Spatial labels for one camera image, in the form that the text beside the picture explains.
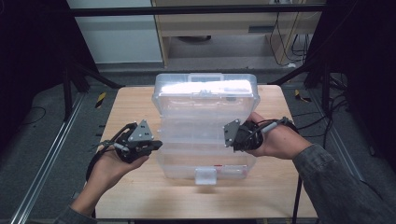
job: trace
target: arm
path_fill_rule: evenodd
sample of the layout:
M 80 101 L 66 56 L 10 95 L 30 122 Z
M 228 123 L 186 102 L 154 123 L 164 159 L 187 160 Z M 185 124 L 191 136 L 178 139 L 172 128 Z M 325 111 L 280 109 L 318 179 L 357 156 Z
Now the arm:
M 252 113 L 252 121 L 263 118 Z M 279 125 L 264 143 L 248 153 L 293 160 L 304 188 L 323 223 L 392 223 L 395 214 L 366 185 L 350 175 L 322 147 L 312 145 L 291 128 Z
M 149 157 L 145 156 L 132 163 L 126 163 L 119 159 L 114 150 L 105 152 L 94 165 L 82 192 L 54 223 L 96 223 L 90 215 L 102 195 L 114 187 L 124 175 L 139 168 L 148 159 Z

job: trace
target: gray sleeve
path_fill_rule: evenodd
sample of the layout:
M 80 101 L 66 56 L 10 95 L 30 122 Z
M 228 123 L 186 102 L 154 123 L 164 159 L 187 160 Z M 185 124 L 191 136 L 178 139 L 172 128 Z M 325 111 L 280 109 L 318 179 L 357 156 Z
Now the gray sleeve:
M 86 217 L 76 211 L 70 206 L 67 206 L 64 211 L 55 219 L 54 224 L 96 224 L 96 219 Z
M 322 223 L 394 223 L 396 215 L 372 189 L 350 175 L 321 146 L 293 160 Z

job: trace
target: person's right hand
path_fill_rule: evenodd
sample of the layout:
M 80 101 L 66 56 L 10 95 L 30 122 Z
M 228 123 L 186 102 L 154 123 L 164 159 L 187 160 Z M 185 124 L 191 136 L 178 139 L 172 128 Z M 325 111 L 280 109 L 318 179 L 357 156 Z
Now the person's right hand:
M 264 118 L 253 112 L 247 120 L 259 123 Z M 246 152 L 255 156 L 271 156 L 284 160 L 292 160 L 301 151 L 311 146 L 312 144 L 301 137 L 297 132 L 285 125 L 278 125 L 273 130 L 264 135 L 264 142 L 262 145 L 253 150 Z

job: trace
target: plastic box lid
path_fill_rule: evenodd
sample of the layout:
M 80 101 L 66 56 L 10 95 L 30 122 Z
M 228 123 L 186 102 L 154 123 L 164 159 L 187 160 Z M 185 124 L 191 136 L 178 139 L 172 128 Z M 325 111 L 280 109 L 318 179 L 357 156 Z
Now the plastic box lid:
M 260 96 L 251 74 L 159 74 L 152 102 L 166 118 L 243 120 Z

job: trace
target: finger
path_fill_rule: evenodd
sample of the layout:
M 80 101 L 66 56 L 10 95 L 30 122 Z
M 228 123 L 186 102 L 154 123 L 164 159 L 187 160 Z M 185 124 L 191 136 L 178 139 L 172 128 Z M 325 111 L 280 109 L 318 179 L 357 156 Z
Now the finger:
M 247 154 L 253 155 L 255 157 L 260 157 L 262 156 L 262 154 L 259 152 L 259 150 L 257 149 L 253 149 L 253 150 L 246 150 L 245 151 Z
M 132 170 L 137 169 L 137 168 L 139 168 L 141 165 L 143 165 L 143 163 L 145 163 L 145 161 L 147 161 L 148 159 L 149 159 L 149 156 L 141 157 L 141 158 L 135 160 L 134 162 L 132 162 L 130 168 L 131 168 Z
M 259 115 L 258 113 L 252 112 L 250 114 L 250 116 L 247 118 L 247 120 L 252 120 L 253 122 L 258 123 L 260 121 L 263 121 L 264 118 L 261 115 Z

